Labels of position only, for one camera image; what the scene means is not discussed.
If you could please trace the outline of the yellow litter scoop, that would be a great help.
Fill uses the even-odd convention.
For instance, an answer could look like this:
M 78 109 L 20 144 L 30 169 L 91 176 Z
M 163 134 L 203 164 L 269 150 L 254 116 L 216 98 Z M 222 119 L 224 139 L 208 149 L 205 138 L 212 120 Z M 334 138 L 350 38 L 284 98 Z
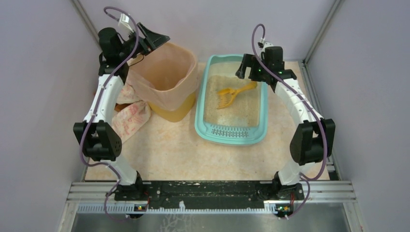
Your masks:
M 241 88 L 225 88 L 217 92 L 219 104 L 217 109 L 224 109 L 233 104 L 237 95 L 241 92 L 252 90 L 257 87 L 257 82 L 249 82 Z

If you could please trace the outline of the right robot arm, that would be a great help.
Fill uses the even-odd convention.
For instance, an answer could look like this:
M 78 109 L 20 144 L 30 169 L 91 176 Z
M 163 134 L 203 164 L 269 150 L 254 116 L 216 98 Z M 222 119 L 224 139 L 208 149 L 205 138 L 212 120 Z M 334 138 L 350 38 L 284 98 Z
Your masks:
M 245 75 L 247 68 L 250 69 L 248 76 Z M 296 125 L 290 142 L 291 160 L 275 173 L 273 192 L 281 197 L 295 191 L 303 172 L 316 163 L 322 164 L 318 173 L 321 176 L 325 161 L 331 155 L 336 125 L 332 119 L 322 117 L 308 101 L 294 71 L 285 68 L 283 49 L 267 45 L 259 56 L 244 54 L 235 75 L 269 85 Z

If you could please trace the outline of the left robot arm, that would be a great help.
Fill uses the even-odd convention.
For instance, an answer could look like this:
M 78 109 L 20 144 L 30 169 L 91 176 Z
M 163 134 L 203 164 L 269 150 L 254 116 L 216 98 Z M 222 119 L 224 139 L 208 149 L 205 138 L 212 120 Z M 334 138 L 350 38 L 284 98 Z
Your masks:
M 125 41 L 111 27 L 100 30 L 98 38 L 102 52 L 97 92 L 83 121 L 74 124 L 73 132 L 82 163 L 87 167 L 101 165 L 110 169 L 117 176 L 117 182 L 109 194 L 125 199 L 128 193 L 139 196 L 145 190 L 140 174 L 121 155 L 122 140 L 111 126 L 112 111 L 126 83 L 127 62 L 138 55 L 149 55 L 170 41 L 170 37 L 137 23 Z

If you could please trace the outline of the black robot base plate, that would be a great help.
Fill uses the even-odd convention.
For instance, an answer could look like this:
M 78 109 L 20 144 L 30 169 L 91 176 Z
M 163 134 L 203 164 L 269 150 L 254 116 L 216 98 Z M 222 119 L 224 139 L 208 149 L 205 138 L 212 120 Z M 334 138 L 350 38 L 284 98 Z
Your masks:
M 302 201 L 301 184 L 278 181 L 150 181 L 119 185 L 116 201 L 146 201 L 149 209 L 222 210 L 261 209 L 265 201 Z

